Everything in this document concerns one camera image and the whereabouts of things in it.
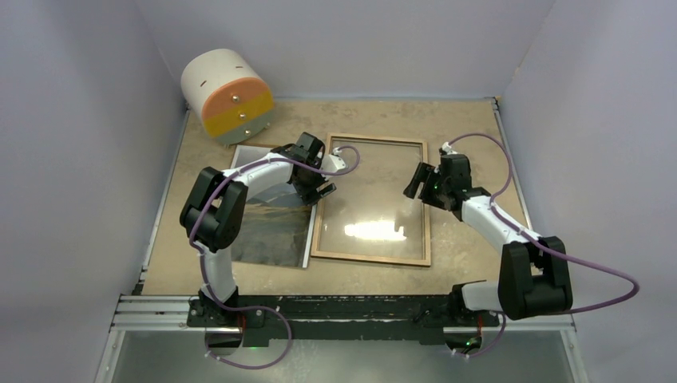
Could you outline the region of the mountain landscape photo print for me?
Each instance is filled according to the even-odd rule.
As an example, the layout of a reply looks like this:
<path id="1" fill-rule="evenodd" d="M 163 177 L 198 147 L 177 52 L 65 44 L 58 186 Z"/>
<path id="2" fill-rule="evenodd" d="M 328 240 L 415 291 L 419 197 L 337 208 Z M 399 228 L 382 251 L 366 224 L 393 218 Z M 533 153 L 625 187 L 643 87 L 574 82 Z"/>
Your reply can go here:
<path id="1" fill-rule="evenodd" d="M 231 246 L 241 263 L 304 269 L 310 258 L 315 208 L 294 187 L 281 183 L 249 197 L 240 233 Z"/>

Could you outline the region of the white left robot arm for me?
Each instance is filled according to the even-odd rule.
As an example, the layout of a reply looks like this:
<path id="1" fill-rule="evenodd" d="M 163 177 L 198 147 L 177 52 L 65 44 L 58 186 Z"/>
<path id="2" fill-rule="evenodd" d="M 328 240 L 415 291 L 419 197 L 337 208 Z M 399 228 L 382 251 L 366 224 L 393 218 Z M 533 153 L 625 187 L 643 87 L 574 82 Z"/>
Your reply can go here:
<path id="1" fill-rule="evenodd" d="M 197 251 L 203 279 L 200 299 L 215 324 L 229 326 L 237 319 L 231 246 L 240 234 L 247 201 L 290 184 L 304 204 L 316 204 L 335 190 L 331 177 L 353 170 L 340 153 L 338 148 L 328 152 L 320 139 L 305 132 L 295 143 L 273 148 L 242 166 L 200 171 L 180 213 L 180 225 Z"/>

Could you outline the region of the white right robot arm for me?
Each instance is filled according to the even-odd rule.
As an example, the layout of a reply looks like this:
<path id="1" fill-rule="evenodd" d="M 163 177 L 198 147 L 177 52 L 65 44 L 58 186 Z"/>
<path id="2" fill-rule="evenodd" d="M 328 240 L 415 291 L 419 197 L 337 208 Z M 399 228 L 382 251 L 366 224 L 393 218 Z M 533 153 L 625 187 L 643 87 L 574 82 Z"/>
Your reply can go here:
<path id="1" fill-rule="evenodd" d="M 524 229 L 505 215 L 487 190 L 473 186 L 467 156 L 443 154 L 438 166 L 419 163 L 403 194 L 452 212 L 481 234 L 500 256 L 496 282 L 453 286 L 448 313 L 454 322 L 466 325 L 480 311 L 502 312 L 518 320 L 571 309 L 568 263 L 552 255 L 554 251 L 564 252 L 563 242 L 556 236 L 542 237 Z"/>

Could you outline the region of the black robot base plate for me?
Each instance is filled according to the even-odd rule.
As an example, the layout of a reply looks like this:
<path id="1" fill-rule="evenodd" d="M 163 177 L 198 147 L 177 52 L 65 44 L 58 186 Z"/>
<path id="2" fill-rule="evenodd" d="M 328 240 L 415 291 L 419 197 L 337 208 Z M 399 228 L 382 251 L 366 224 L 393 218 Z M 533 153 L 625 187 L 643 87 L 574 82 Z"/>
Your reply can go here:
<path id="1" fill-rule="evenodd" d="M 416 341 L 421 345 L 478 347 L 480 330 L 497 329 L 487 311 L 455 314 L 450 294 L 239 295 L 236 311 L 189 301 L 187 325 L 243 331 L 246 347 L 271 340 Z"/>

